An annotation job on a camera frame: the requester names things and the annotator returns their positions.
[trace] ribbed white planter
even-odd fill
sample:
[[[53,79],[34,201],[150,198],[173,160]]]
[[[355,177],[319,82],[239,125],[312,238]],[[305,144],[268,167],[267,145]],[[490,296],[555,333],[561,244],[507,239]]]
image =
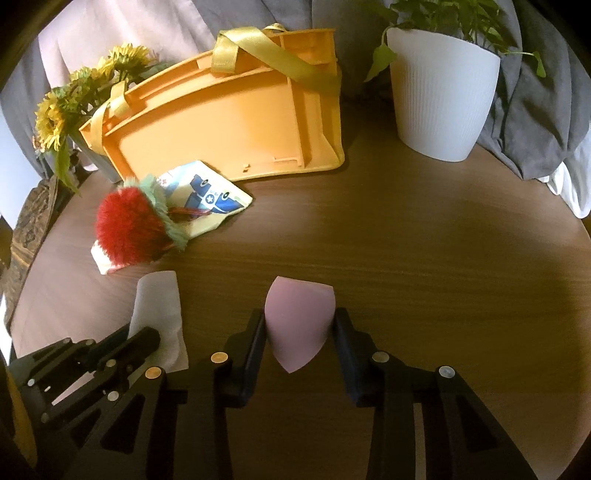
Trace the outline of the ribbed white planter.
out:
[[[459,38],[422,30],[388,30],[398,136],[445,161],[464,160],[491,108],[500,59]]]

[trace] orange plastic bin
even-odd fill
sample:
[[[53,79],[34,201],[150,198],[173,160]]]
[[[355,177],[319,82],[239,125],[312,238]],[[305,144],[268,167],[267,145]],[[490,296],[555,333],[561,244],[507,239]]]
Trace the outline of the orange plastic bin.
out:
[[[337,75],[333,30],[269,35]],[[103,148],[122,178],[158,176],[202,160],[229,180],[330,170],[343,163],[339,97],[319,93],[240,50],[235,74],[212,73],[212,52],[125,93],[127,117],[105,115]],[[90,121],[80,132],[90,143]]]

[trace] yellow ribbon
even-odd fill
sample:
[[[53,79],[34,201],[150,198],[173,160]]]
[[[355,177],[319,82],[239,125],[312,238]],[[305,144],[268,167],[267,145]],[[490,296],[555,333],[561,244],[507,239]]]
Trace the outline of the yellow ribbon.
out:
[[[129,104],[125,100],[125,81],[115,83],[111,88],[111,97],[103,103],[90,119],[90,143],[89,147],[101,155],[107,155],[103,148],[103,122],[107,109],[118,117],[124,116],[129,111]]]
[[[287,31],[280,24],[270,25],[263,30]],[[306,88],[329,95],[339,94],[338,76],[323,72],[281,48],[256,27],[239,27],[219,33],[213,48],[212,72],[234,73],[239,48]]]

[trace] green fluffy trim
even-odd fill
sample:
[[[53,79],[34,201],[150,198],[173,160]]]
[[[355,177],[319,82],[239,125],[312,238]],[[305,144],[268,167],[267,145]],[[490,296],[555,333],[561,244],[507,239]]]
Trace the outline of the green fluffy trim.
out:
[[[187,232],[174,223],[168,216],[168,206],[166,205],[166,196],[164,195],[164,189],[162,185],[154,178],[153,175],[148,175],[142,181],[137,179],[126,179],[121,188],[137,187],[139,188],[146,198],[152,204],[154,211],[164,222],[166,228],[166,234],[173,241],[174,246],[179,250],[184,250],[189,241]]]

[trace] metal screw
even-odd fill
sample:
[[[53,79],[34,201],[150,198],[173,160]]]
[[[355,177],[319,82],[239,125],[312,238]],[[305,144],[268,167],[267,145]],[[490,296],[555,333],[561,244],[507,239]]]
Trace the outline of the metal screw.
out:
[[[448,365],[443,365],[443,367],[439,367],[439,375],[443,378],[453,378],[456,376],[456,371]]]
[[[371,356],[371,360],[379,364],[384,364],[390,360],[390,356],[386,352],[374,352]]]
[[[228,360],[228,354],[226,352],[215,352],[212,355],[212,362],[215,364],[222,364]]]
[[[158,378],[162,374],[162,370],[159,367],[150,367],[146,370],[144,374],[146,378],[153,380],[154,378]]]

